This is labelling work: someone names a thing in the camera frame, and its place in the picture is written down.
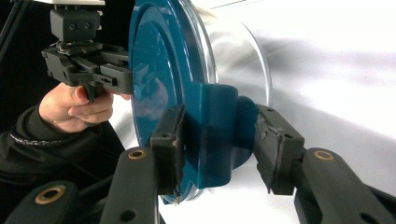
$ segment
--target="black sleeve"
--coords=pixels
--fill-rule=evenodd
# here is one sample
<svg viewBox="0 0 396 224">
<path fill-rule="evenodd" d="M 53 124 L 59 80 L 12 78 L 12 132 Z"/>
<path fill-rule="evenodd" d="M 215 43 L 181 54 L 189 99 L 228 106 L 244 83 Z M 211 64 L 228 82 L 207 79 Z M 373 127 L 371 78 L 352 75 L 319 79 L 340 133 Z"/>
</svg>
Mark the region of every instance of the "black sleeve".
<svg viewBox="0 0 396 224">
<path fill-rule="evenodd" d="M 0 223 L 30 190 L 91 153 L 101 133 L 101 125 L 58 133 L 40 118 L 37 107 L 24 112 L 11 131 L 0 135 Z"/>
</svg>

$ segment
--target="human hand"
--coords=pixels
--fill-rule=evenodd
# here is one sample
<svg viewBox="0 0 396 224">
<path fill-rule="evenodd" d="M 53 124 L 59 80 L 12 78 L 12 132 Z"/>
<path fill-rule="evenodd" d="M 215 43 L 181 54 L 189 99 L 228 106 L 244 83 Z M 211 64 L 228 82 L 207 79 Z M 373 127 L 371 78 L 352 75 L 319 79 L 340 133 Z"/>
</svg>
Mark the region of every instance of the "human hand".
<svg viewBox="0 0 396 224">
<path fill-rule="evenodd" d="M 131 95 L 121 94 L 125 100 Z M 90 103 L 82 86 L 69 87 L 63 83 L 44 96 L 38 108 L 40 117 L 55 130 L 63 133 L 78 133 L 88 123 L 101 123 L 113 114 L 113 93 L 103 91 Z"/>
</svg>

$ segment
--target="black mechanical device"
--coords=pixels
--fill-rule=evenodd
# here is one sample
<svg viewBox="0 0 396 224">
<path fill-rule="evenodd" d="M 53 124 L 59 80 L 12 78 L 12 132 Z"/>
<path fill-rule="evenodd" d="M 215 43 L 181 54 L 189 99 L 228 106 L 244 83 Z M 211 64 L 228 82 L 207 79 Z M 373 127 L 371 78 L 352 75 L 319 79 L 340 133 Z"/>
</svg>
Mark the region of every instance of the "black mechanical device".
<svg viewBox="0 0 396 224">
<path fill-rule="evenodd" d="M 43 50 L 49 74 L 70 86 L 84 85 L 91 101 L 98 86 L 133 91 L 126 51 L 92 41 L 99 23 L 97 12 L 56 7 L 51 25 L 60 41 Z M 295 206 L 302 223 L 396 223 L 394 197 L 364 185 L 337 154 L 305 149 L 304 138 L 273 108 L 257 108 L 257 168 L 269 192 L 292 195 L 297 189 Z M 113 176 L 81 191 L 70 182 L 48 183 L 26 196 L 6 223 L 164 223 L 158 195 L 180 195 L 186 117 L 184 105 L 164 111 L 146 145 L 120 155 Z M 105 202 L 87 210 L 85 219 L 77 216 L 81 199 L 110 183 Z M 88 222 L 92 213 L 98 216 Z"/>
</svg>

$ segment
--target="hand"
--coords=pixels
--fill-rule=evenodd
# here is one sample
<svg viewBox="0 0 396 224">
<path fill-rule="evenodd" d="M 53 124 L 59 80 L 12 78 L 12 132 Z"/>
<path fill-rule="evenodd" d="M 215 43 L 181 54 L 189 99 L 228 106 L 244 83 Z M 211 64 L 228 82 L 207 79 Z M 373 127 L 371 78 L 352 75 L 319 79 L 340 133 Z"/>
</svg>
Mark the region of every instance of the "hand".
<svg viewBox="0 0 396 224">
<path fill-rule="evenodd" d="M 125 100 L 130 95 L 121 94 Z M 83 87 L 59 84 L 41 101 L 40 117 L 55 130 L 63 133 L 78 133 L 87 128 L 85 122 L 101 123 L 113 114 L 113 93 L 103 91 L 90 103 Z"/>
</svg>

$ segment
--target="blue lid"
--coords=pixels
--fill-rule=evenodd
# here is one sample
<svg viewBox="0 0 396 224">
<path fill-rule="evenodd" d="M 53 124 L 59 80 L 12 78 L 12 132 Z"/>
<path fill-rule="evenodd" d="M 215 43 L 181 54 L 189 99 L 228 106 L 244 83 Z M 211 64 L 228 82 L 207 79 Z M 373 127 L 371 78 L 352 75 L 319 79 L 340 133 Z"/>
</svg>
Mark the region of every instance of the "blue lid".
<svg viewBox="0 0 396 224">
<path fill-rule="evenodd" d="M 199 22 L 190 1 L 137 0 L 130 28 L 134 123 L 139 145 L 146 144 L 165 109 L 185 105 L 188 138 L 193 144 L 186 145 L 185 150 L 182 200 L 194 187 L 227 184 L 231 170 L 247 160 L 252 151 L 251 141 L 251 148 L 240 149 L 236 159 L 239 149 L 233 145 L 234 127 L 241 123 L 237 121 L 236 114 L 241 111 L 238 106 L 255 111 L 254 104 L 238 98 L 232 86 L 208 84 L 208 73 L 216 68 Z M 247 128 L 253 139 L 254 121 Z M 164 198 L 167 203 L 175 199 Z"/>
</svg>

